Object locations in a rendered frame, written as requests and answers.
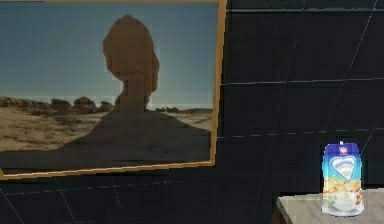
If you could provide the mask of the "framed desert rock picture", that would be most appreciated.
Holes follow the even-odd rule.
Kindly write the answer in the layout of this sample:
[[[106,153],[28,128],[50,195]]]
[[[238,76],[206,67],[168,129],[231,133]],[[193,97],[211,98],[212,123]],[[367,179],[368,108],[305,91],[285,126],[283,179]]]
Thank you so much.
[[[0,180],[215,163],[226,0],[0,0]]]

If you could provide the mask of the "pale marble worktop cabinet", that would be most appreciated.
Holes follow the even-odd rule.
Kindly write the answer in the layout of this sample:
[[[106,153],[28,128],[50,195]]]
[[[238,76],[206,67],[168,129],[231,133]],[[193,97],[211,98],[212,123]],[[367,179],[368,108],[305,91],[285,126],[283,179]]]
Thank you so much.
[[[336,217],[321,212],[320,194],[279,197],[270,224],[384,224],[384,188],[363,191],[364,211]]]

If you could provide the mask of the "blue and white food pouch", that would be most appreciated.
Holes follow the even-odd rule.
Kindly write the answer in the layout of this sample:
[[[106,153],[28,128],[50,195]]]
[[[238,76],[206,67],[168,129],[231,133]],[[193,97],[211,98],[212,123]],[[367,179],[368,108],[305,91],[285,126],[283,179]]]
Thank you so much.
[[[358,216],[364,210],[362,159],[356,143],[328,144],[323,161],[321,211],[336,217]]]

